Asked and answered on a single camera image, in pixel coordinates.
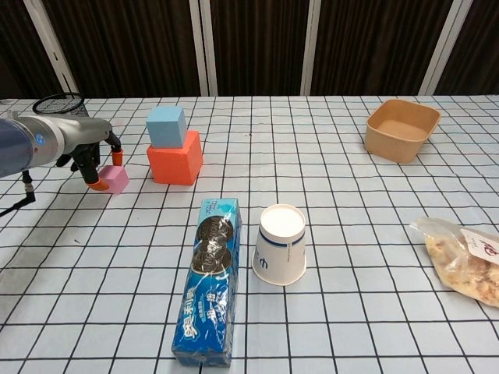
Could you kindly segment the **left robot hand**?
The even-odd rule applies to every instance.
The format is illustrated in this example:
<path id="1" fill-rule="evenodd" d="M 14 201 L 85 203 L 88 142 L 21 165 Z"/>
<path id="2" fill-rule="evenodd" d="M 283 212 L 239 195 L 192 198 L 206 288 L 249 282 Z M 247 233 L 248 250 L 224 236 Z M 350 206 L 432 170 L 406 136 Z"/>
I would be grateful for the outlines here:
<path id="1" fill-rule="evenodd" d="M 73 161 L 71 171 L 79 170 L 90 189 L 110 192 L 109 184 L 99 177 L 97 166 L 100 164 L 101 142 L 111 147 L 113 165 L 122 166 L 122 144 L 113 133 L 112 124 L 102 118 L 73 115 L 55 115 L 53 121 L 65 141 L 55 166 L 61 168 Z"/>

